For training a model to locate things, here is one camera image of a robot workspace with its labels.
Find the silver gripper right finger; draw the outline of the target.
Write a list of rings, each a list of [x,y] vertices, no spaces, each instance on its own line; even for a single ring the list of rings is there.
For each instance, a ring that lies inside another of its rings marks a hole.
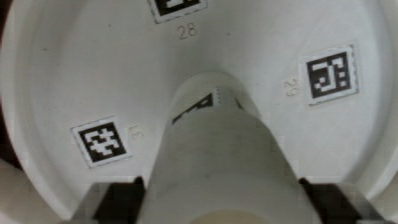
[[[312,183],[299,179],[322,224],[386,224],[358,187],[345,183]]]

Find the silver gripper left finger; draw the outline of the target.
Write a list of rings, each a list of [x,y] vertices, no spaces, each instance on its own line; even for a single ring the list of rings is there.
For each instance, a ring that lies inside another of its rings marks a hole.
[[[137,224],[146,195],[145,179],[95,183],[65,224]]]

